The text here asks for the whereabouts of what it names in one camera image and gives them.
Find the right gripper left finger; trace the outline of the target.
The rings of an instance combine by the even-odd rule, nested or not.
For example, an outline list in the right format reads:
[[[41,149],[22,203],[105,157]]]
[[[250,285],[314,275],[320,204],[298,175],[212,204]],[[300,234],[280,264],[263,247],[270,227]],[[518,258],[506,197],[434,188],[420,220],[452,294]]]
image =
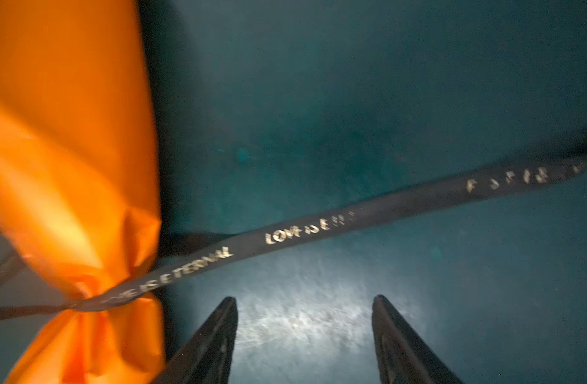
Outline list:
[[[227,297],[152,383],[227,384],[237,325],[237,301]]]

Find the black printed ribbon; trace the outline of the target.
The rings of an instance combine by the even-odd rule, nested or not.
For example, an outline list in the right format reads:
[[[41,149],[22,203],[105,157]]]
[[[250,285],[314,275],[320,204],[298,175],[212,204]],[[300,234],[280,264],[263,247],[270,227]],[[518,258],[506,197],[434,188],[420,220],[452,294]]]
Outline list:
[[[122,283],[92,299],[60,306],[0,307],[0,321],[31,315],[56,314],[63,310],[109,310],[132,302],[162,286],[231,262],[349,231],[383,225],[417,214],[538,190],[564,182],[585,170],[587,149],[578,150],[573,155],[527,158],[518,163],[487,166],[468,173],[421,183],[343,208],[234,235],[193,253],[180,249],[178,254],[181,255],[181,259],[178,261]]]

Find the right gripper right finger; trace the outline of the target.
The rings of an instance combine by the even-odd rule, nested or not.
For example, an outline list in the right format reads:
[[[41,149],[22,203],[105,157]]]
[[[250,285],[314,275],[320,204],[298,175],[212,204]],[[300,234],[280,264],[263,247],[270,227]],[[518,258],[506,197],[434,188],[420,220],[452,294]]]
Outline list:
[[[382,383],[460,383],[383,295],[374,298],[372,328]]]

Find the orange wrapping paper sheet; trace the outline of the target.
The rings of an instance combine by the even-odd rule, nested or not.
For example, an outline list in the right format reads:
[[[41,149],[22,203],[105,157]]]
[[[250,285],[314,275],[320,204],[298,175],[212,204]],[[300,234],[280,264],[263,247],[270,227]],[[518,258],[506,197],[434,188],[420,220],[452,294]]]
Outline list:
[[[161,229],[134,1],[0,1],[0,232],[70,299],[148,272]]]

